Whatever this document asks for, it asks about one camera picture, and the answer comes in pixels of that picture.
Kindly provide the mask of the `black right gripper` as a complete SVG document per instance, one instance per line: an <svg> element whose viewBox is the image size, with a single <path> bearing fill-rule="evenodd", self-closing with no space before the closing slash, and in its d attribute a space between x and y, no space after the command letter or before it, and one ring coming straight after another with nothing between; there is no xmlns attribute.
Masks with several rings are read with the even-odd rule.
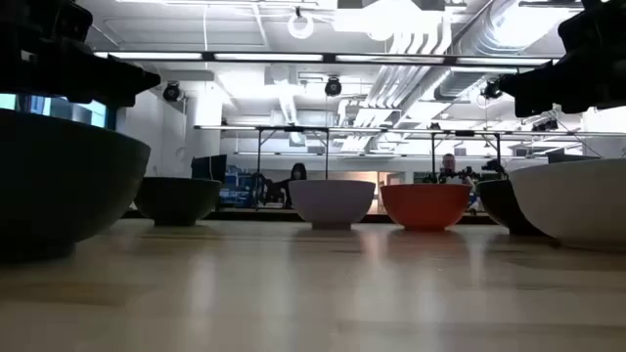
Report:
<svg viewBox="0 0 626 352"><path fill-rule="evenodd" d="M599 97L595 81L599 50L599 46L579 47L530 71L504 74L498 79L498 88L515 98L516 117L552 110L554 104L550 101L559 101L565 113L595 108Z"/></svg>

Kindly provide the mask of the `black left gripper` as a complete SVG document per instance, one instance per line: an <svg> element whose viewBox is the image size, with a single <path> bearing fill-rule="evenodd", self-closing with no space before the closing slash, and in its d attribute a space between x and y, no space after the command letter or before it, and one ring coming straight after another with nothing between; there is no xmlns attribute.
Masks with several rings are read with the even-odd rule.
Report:
<svg viewBox="0 0 626 352"><path fill-rule="evenodd" d="M158 73L136 63L140 58L135 52L93 52L84 43L63 42L65 97L70 102L94 100L108 107L133 107L136 95L160 84Z"/></svg>

